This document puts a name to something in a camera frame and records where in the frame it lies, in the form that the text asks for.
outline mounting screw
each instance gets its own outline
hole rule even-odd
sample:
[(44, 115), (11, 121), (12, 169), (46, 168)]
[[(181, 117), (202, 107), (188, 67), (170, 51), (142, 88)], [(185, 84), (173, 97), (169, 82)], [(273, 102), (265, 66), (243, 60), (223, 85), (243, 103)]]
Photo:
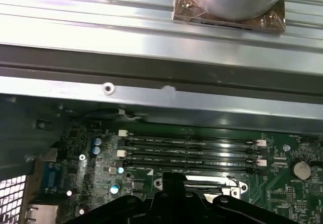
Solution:
[(116, 90), (116, 87), (113, 85), (113, 83), (104, 83), (103, 84), (103, 91), (106, 95), (111, 95)]
[(223, 197), (221, 197), (221, 198), (220, 198), (220, 202), (221, 202), (221, 203), (228, 203), (228, 202), (229, 202), (229, 200), (228, 200), (228, 198), (227, 198), (227, 197), (224, 197), (224, 196), (223, 196)]
[(276, 13), (275, 12), (270, 12), (269, 18), (271, 18), (272, 20), (275, 20), (277, 18)]
[(81, 154), (79, 156), (79, 160), (84, 161), (86, 159), (86, 156), (84, 154)]
[(187, 198), (191, 198), (191, 197), (193, 197), (194, 195), (193, 195), (193, 193), (192, 193), (192, 192), (187, 192), (187, 193), (185, 193), (185, 196), (186, 196)]
[(285, 152), (289, 152), (289, 151), (291, 150), (291, 146), (289, 146), (289, 145), (285, 144), (285, 145), (283, 146), (283, 150), (284, 150)]

